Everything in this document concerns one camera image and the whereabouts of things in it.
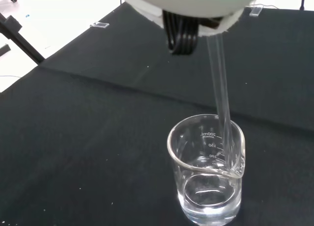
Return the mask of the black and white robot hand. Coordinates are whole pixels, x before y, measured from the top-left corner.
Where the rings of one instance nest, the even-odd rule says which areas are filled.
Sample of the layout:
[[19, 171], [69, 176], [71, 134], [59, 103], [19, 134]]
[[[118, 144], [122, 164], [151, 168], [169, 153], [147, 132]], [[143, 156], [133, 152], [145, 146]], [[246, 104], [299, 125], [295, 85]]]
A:
[[190, 55], [199, 37], [231, 28], [253, 0], [124, 0], [165, 30], [169, 51]]

